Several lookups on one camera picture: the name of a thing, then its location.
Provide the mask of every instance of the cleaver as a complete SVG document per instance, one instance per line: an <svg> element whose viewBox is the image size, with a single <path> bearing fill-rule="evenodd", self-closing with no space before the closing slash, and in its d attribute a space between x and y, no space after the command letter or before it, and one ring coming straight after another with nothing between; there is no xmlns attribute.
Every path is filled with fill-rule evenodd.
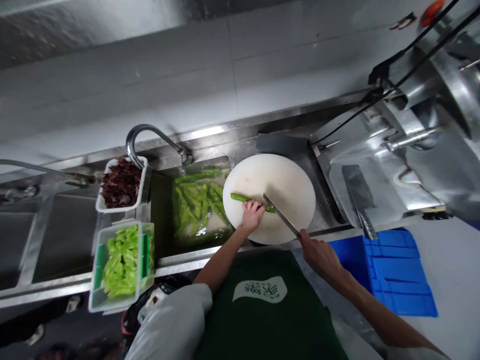
<svg viewBox="0 0 480 360"><path fill-rule="evenodd" d="M358 220L361 228L363 229L363 233L367 239L378 239L379 237L377 236L377 232L375 231L374 227L372 226L372 222L365 212L365 209L372 209L376 208L377 206L375 205L374 197L372 196L370 188L365 181L360 166L344 165L341 167L341 172L343 174L343 178L345 179L351 202L353 203L353 207L358 215Z"/></svg>

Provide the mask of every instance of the white tile wall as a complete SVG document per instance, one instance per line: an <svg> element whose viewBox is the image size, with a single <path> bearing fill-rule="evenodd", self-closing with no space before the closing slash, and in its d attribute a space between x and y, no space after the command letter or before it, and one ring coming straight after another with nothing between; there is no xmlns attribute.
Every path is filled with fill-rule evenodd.
<svg viewBox="0 0 480 360"><path fill-rule="evenodd" d="M430 0L307 0L229 18L235 60L288 46L318 42L387 27L412 11L420 15Z"/></svg>
<svg viewBox="0 0 480 360"><path fill-rule="evenodd" d="M18 125L24 137L14 141L3 132L0 157L46 163L83 154L86 147L95 152L123 146L137 124L155 125L169 135L229 122L238 119L232 65L157 78L24 116L22 123L35 126L27 131ZM144 132L137 139L155 136Z"/></svg>
<svg viewBox="0 0 480 360"><path fill-rule="evenodd" d="M44 164L123 145L140 122L187 132L362 89L416 35L387 25L427 3L299 0L1 71L0 158Z"/></svg>
<svg viewBox="0 0 480 360"><path fill-rule="evenodd" d="M240 118L366 89L372 68L415 38L379 28L234 61Z"/></svg>

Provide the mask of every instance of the stainless steel sink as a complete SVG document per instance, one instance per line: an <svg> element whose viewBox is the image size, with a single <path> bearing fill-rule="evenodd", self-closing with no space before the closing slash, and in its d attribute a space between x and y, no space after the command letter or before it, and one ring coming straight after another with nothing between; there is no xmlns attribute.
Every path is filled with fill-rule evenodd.
<svg viewBox="0 0 480 360"><path fill-rule="evenodd" d="M0 290L17 285L41 199L0 206Z"/></svg>
<svg viewBox="0 0 480 360"><path fill-rule="evenodd" d="M178 166L152 173L150 186L151 212L150 219L155 225L155 258L162 258L199 251L222 245L227 238L218 238L197 246L180 247L175 244L173 209L172 209L172 184L174 179L185 175L197 174L203 169L218 168L222 171L231 169L228 156L220 156L204 161L194 162L188 166Z"/></svg>
<svg viewBox="0 0 480 360"><path fill-rule="evenodd" d="M33 275L34 283L92 270L97 194L95 186L54 196Z"/></svg>

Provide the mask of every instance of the green plastic container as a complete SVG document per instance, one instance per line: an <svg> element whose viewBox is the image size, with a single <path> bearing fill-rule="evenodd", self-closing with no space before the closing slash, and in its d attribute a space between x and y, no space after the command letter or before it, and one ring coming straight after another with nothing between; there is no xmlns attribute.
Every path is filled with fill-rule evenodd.
<svg viewBox="0 0 480 360"><path fill-rule="evenodd" d="M113 224L111 227L100 230L96 240L91 290L88 298L88 310L91 313L113 313L126 310L131 304L138 300L141 294L153 285L155 280L155 264L151 260L155 258L154 224L151 222L140 222L134 219L119 221ZM110 238L116 238L118 230L127 229L132 225L138 226L138 258L135 292L131 295L108 298L103 283L104 268L109 260L107 242Z"/></svg>

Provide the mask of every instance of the plastic container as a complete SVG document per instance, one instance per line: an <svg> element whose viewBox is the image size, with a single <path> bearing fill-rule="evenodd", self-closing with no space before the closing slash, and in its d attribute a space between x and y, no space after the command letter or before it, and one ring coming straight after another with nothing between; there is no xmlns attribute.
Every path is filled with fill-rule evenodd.
<svg viewBox="0 0 480 360"><path fill-rule="evenodd" d="M134 219L119 221L111 227L98 232L96 239L96 251L93 259L93 271L91 277L91 290L88 298L88 310L96 312L115 312L127 309L136 302L139 296L148 290L155 280L154 259L154 224L140 222ZM110 238L117 237L117 231L126 229L132 225L138 226L138 258L136 267L135 293L108 298L104 291L103 273L109 260L107 242Z"/></svg>
<svg viewBox="0 0 480 360"><path fill-rule="evenodd" d="M341 264L380 302L398 315L437 317L414 237L405 230L329 243Z"/></svg>
<svg viewBox="0 0 480 360"><path fill-rule="evenodd" d="M98 196L96 198L96 204L95 204L95 209L99 213L123 213L127 212L129 210L136 209L141 203L145 203L148 200L149 197L149 189L150 189L150 180L152 177L152 168L149 165L149 162L147 159L143 156L139 156L138 159L143 163L143 170L141 171L141 177L140 177L140 185L138 187L138 196L136 198L136 203L132 206L126 206L126 207L114 207L114 208L108 208L105 206L105 199L102 196L102 188L100 187L100 190L98 191ZM103 172L104 174L109 174L111 173L110 167L115 166L118 164L118 161L116 158L110 160L105 167L105 171Z"/></svg>

